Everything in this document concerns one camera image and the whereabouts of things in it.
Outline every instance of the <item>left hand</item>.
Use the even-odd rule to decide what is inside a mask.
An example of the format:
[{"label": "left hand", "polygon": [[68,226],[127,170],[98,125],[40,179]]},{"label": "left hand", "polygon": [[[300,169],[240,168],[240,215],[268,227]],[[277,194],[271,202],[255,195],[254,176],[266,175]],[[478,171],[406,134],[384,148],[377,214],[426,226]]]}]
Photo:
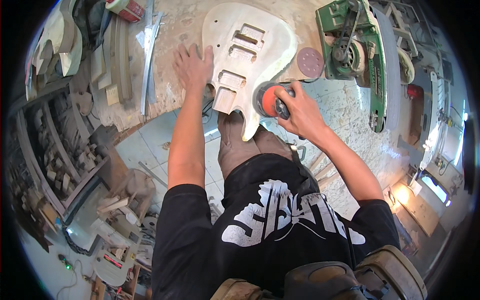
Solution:
[{"label": "left hand", "polygon": [[205,48],[204,60],[197,53],[197,44],[192,44],[187,52],[183,44],[173,50],[173,70],[181,86],[188,90],[193,86],[204,87],[213,76],[213,47]]}]

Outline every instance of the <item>wooden workbench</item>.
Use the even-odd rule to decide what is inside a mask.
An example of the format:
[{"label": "wooden workbench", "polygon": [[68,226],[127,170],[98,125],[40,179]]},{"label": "wooden workbench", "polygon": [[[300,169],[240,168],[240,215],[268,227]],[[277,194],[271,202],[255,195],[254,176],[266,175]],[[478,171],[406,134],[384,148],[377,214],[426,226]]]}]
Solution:
[{"label": "wooden workbench", "polygon": [[[146,0],[136,0],[145,7]],[[130,79],[132,81],[133,98],[125,103],[107,105],[105,92],[95,91],[92,94],[98,117],[106,126],[116,125],[119,132],[133,127],[146,120],[155,118],[162,113],[180,108],[183,101],[181,98],[182,87],[178,82],[171,63],[173,61],[172,50],[179,44],[184,43],[188,48],[190,44],[202,45],[202,26],[206,14],[216,5],[228,0],[182,0],[161,1],[155,0],[154,13],[164,11],[166,16],[162,18],[165,25],[160,27],[155,40],[153,53],[153,74],[155,81],[156,103],[148,105],[147,115],[144,118],[140,114],[140,96],[142,93],[142,79],[144,72],[144,50],[136,39],[136,35],[143,31],[144,21],[130,24],[129,28],[129,55],[130,55]],[[295,31],[298,40],[297,52],[304,47],[312,47],[322,52],[320,38],[318,36],[315,11],[332,0],[237,0],[262,9],[286,21]],[[297,57],[275,78],[278,82],[307,79],[297,66]]]}]

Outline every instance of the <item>tiled floor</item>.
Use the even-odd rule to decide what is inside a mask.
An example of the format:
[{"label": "tiled floor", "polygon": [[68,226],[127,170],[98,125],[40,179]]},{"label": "tiled floor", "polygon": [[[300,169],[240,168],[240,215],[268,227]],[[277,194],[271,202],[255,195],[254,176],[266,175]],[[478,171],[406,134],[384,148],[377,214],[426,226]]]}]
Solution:
[{"label": "tiled floor", "polygon": [[[368,126],[370,105],[370,90],[360,88],[354,81],[331,81],[318,79],[310,84],[303,84],[307,94],[314,98],[319,105],[325,123],[367,163],[380,181],[382,188],[395,183],[408,165],[408,156],[405,156],[396,147],[399,134],[406,134],[408,130],[409,103],[402,99],[398,128],[391,132],[374,133]],[[171,141],[173,127],[177,119],[178,110],[165,113],[144,125],[137,132],[120,142],[116,148],[128,168],[138,168],[142,161],[162,180],[167,182],[168,142]],[[216,128],[217,113],[204,124],[205,135],[205,190],[209,201],[214,202],[223,211],[223,178],[218,165],[217,156],[220,143],[220,134]],[[308,141],[302,141],[298,136],[286,132],[275,119],[263,118],[261,124],[269,131],[274,132],[288,143],[297,146],[305,145],[306,156],[302,163],[310,166],[320,155],[320,150]],[[329,163],[328,158],[315,170]],[[165,187],[154,181],[157,195],[151,207],[153,211],[161,209]],[[344,217],[351,219],[358,209],[357,202],[346,189],[339,178],[328,185],[323,191],[331,206]]]}]

